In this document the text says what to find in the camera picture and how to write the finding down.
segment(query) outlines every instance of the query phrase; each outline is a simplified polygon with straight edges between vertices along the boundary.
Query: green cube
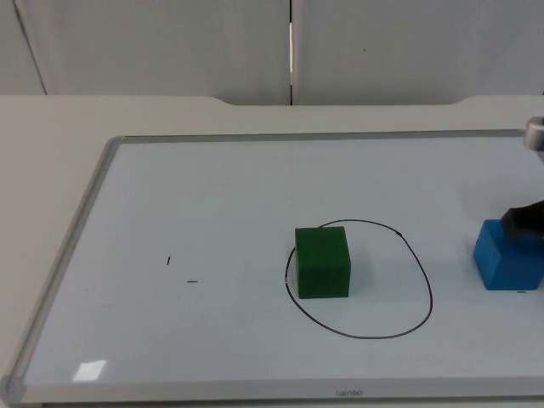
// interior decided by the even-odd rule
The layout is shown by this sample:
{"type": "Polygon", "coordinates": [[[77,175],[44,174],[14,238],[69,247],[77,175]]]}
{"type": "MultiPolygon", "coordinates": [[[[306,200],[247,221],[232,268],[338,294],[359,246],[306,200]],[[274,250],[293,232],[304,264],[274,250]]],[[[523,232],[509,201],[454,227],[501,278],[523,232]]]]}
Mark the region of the green cube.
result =
{"type": "Polygon", "coordinates": [[[295,229],[295,242],[298,297],[346,298],[351,261],[344,228],[295,229]]]}

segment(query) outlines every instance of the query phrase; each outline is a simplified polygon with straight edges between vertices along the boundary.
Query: table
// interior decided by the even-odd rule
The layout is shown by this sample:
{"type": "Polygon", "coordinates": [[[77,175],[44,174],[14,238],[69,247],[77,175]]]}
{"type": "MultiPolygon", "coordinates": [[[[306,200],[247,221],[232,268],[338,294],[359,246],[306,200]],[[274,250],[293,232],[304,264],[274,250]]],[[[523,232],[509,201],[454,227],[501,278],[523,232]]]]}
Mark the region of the table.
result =
{"type": "Polygon", "coordinates": [[[0,370],[8,368],[111,137],[520,129],[543,111],[542,97],[389,107],[240,107],[181,97],[0,97],[0,273],[7,282],[0,287],[0,309],[8,311],[0,321],[0,370]]]}

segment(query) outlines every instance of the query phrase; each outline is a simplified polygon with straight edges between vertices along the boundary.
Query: blue cube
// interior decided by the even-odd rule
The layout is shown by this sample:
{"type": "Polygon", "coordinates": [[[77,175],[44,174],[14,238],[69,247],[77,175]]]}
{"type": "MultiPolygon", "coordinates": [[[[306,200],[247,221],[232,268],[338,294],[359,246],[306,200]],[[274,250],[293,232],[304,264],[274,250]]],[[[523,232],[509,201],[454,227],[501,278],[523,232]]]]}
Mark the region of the blue cube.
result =
{"type": "Polygon", "coordinates": [[[544,275],[544,240],[526,234],[507,241],[498,219],[484,221],[473,256],[490,291],[533,291],[544,275]]]}

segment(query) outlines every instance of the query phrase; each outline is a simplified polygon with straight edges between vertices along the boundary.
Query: hand-drawn circle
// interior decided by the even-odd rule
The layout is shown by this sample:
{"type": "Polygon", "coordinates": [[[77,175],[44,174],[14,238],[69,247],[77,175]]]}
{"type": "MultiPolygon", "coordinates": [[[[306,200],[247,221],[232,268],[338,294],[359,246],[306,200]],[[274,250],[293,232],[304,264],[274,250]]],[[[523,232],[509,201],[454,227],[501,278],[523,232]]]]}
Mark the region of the hand-drawn circle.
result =
{"type": "Polygon", "coordinates": [[[377,223],[375,221],[369,221],[369,220],[366,220],[366,219],[356,219],[356,218],[336,219],[334,221],[330,221],[328,223],[322,224],[317,228],[323,228],[323,227],[326,227],[328,225],[339,224],[339,223],[374,224],[374,225],[386,228],[388,230],[391,230],[396,235],[399,236],[399,238],[406,244],[406,247],[408,248],[408,250],[410,251],[410,253],[414,257],[414,259],[416,260],[417,266],[422,271],[423,278],[425,278],[425,283],[427,285],[427,290],[428,290],[428,311],[427,311],[427,314],[425,314],[425,317],[423,317],[423,319],[419,323],[417,323],[415,326],[411,327],[410,329],[402,331],[400,333],[388,334],[386,336],[356,336],[354,334],[349,334],[349,333],[346,333],[344,331],[339,331],[339,330],[333,329],[332,327],[330,327],[330,326],[326,325],[325,323],[323,323],[323,322],[319,321],[318,319],[316,319],[311,313],[309,313],[306,309],[304,309],[301,306],[301,304],[299,302],[297,302],[297,299],[293,296],[293,294],[291,292],[291,288],[289,287],[288,278],[289,278],[289,265],[291,264],[292,256],[295,253],[295,249],[296,249],[296,248],[293,248],[291,250],[291,253],[289,254],[289,258],[287,259],[285,283],[286,283],[286,289],[287,289],[287,294],[289,295],[289,298],[291,298],[293,303],[295,303],[295,305],[300,309],[300,311],[303,312],[306,315],[306,317],[308,317],[314,323],[317,323],[319,326],[323,327],[324,329],[327,329],[329,332],[333,332],[333,333],[339,334],[340,336],[355,338],[355,339],[359,339],[359,340],[383,340],[383,339],[387,339],[387,338],[402,337],[402,336],[405,336],[405,335],[410,334],[412,332],[415,332],[417,329],[419,329],[421,326],[423,326],[425,323],[427,323],[428,319],[431,317],[431,314],[433,313],[433,290],[431,289],[431,283],[428,280],[427,273],[425,272],[425,269],[423,268],[422,263],[419,261],[419,258],[417,257],[414,250],[411,249],[411,246],[408,243],[408,241],[406,240],[406,238],[398,230],[396,230],[393,227],[390,227],[390,226],[388,226],[386,224],[377,223]]]}

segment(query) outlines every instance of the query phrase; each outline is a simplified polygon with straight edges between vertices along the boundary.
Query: white wall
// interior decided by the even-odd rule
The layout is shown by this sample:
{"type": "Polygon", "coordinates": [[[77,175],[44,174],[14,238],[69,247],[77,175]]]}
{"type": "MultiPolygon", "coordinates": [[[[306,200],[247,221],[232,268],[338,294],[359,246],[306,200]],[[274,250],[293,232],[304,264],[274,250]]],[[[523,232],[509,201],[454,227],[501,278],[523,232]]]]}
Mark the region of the white wall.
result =
{"type": "Polygon", "coordinates": [[[17,0],[49,94],[289,103],[289,0],[17,0]]]}
{"type": "Polygon", "coordinates": [[[0,0],[0,94],[43,94],[11,0],[0,0]]]}
{"type": "Polygon", "coordinates": [[[542,0],[292,0],[295,104],[541,94],[542,0]]]}

